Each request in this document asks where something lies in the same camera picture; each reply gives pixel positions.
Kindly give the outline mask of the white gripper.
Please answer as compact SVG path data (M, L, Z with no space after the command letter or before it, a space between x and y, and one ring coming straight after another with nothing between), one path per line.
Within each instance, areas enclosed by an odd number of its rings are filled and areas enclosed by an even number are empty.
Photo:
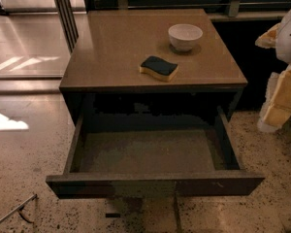
M274 49L276 57L291 64L291 10L281 23L274 25L255 41L263 49ZM272 72L257 122L262 132L273 133L291 117L291 65L280 74Z

